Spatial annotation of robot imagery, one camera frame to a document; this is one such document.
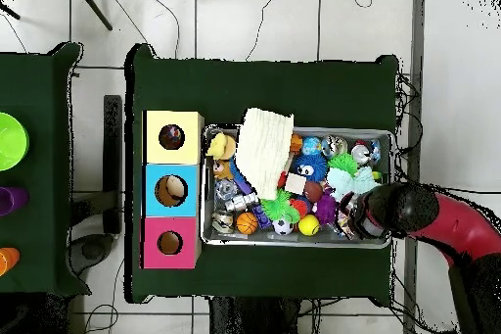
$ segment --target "table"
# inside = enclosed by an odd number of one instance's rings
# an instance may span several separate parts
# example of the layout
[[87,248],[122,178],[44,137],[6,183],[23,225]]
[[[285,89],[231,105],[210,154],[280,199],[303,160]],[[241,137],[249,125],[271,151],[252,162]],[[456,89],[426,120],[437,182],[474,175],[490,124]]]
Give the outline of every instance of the table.
[[141,113],[198,111],[242,123],[246,108],[295,115],[296,126],[395,130],[393,56],[376,63],[163,60],[134,46],[125,75],[125,295],[391,299],[391,245],[380,250],[204,245],[193,270],[141,269]]

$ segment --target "white cloth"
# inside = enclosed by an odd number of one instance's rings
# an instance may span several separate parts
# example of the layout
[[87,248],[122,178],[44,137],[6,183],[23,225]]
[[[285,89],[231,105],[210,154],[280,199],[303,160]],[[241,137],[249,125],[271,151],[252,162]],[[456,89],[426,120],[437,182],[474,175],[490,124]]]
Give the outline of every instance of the white cloth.
[[235,163],[259,199],[275,200],[289,157],[294,116],[249,108],[240,128]]

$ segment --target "green table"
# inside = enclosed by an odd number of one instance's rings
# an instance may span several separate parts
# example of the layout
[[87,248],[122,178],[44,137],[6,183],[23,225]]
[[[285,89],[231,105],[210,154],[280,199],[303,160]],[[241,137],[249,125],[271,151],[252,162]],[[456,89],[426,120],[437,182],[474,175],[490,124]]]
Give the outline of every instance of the green table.
[[0,172],[0,185],[21,186],[29,203],[0,217],[0,247],[14,247],[19,263],[0,277],[0,292],[87,293],[67,266],[70,229],[68,75],[80,57],[76,43],[47,55],[0,54],[0,111],[29,134],[29,151]]
[[[198,111],[209,123],[242,123],[249,107],[296,126],[395,130],[393,56],[376,63],[156,59],[136,45],[125,63],[126,298],[158,296],[373,297],[390,301],[391,246],[380,250],[204,245],[193,270],[141,269],[141,113]],[[133,193],[133,204],[130,193]]]

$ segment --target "colorful box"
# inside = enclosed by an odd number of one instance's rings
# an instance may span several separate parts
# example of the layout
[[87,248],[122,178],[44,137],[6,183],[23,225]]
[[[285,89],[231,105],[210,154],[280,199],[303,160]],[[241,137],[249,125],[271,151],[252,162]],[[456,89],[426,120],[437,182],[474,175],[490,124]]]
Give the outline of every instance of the colorful box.
[[[145,269],[193,269],[202,250],[199,220],[196,217],[146,217],[143,236],[143,265]],[[165,232],[180,238],[178,251],[164,254],[159,239]]]
[[[200,197],[199,166],[146,165],[146,214],[155,217],[197,217]],[[184,200],[178,206],[164,206],[156,196],[157,184],[163,188],[164,177],[176,176],[184,184]]]
[[[201,157],[201,137],[204,118],[196,112],[145,111],[146,161],[149,164],[197,165]],[[176,149],[165,149],[160,144],[160,133],[170,126],[181,134],[182,145]]]

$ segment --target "round hole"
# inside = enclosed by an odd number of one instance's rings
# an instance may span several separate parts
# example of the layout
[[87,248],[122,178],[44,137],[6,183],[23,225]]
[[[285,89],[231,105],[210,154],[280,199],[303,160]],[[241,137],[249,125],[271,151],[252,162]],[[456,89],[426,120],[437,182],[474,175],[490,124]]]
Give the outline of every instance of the round hole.
[[164,255],[179,254],[183,247],[183,238],[179,233],[168,230],[159,237],[158,247]]
[[184,132],[180,126],[164,126],[159,133],[159,143],[165,150],[179,150],[184,144]]
[[155,186],[155,197],[167,208],[181,205],[188,196],[188,184],[179,175],[165,175]]

